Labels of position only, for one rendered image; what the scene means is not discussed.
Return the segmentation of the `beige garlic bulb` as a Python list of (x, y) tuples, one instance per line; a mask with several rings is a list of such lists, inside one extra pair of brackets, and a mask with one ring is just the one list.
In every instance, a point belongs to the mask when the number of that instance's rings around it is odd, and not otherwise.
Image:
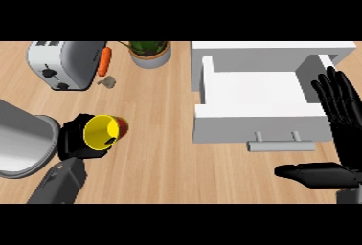
[(103, 84), (106, 88), (112, 89), (115, 87), (115, 78), (112, 76), (106, 76), (97, 81), (97, 83)]

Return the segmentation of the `large grey metal pot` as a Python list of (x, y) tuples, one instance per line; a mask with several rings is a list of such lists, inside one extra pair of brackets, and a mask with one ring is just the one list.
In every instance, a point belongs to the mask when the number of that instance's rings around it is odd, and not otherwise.
[(17, 179), (48, 163), (59, 136), (59, 123), (45, 115), (31, 115), (0, 100), (0, 177)]

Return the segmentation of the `silver toaster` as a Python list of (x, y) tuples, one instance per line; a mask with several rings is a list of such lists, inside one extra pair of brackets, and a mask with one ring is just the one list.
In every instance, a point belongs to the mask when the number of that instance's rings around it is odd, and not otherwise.
[(32, 41), (28, 66), (54, 91), (84, 91), (94, 79), (105, 41)]

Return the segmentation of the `orange carrot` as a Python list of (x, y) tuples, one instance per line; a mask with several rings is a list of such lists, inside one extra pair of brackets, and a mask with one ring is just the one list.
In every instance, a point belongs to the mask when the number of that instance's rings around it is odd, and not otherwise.
[(103, 77), (108, 73), (109, 64), (112, 59), (112, 49), (105, 47), (102, 50), (102, 55), (99, 59), (97, 76)]

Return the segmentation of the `yellow and red cup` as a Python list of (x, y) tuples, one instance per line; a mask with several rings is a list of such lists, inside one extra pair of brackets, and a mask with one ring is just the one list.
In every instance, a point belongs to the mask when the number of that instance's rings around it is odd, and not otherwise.
[(110, 115), (96, 115), (85, 123), (82, 140), (93, 150), (108, 149), (128, 131), (127, 120)]

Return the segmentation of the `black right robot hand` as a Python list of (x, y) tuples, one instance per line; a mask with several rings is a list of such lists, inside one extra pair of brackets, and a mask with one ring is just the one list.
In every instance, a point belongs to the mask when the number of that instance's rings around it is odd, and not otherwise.
[(357, 188), (362, 184), (362, 99), (342, 71), (332, 66), (311, 81), (331, 126), (338, 163), (307, 163), (274, 168), (277, 177), (310, 189)]

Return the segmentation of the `potted green plant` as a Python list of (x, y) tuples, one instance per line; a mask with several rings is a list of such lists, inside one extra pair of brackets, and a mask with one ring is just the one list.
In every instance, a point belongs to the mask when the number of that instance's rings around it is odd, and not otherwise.
[(134, 64), (144, 69), (159, 68), (171, 57), (170, 41), (119, 41), (128, 49)]

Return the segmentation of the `white cabinet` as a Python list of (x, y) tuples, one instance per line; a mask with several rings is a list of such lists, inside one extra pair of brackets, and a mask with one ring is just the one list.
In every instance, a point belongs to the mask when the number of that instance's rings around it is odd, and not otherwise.
[(294, 72), (308, 103), (317, 103), (311, 81), (356, 49), (351, 41), (192, 41), (190, 90), (198, 91), (202, 56), (218, 72)]

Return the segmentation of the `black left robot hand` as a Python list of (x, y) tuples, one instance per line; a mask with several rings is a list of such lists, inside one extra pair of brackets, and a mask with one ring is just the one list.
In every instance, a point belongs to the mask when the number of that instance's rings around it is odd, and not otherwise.
[(63, 123), (57, 137), (57, 157), (63, 161), (72, 157), (78, 159), (102, 158), (108, 150), (93, 150), (82, 139), (85, 123), (93, 118), (90, 114), (79, 114), (69, 122)]

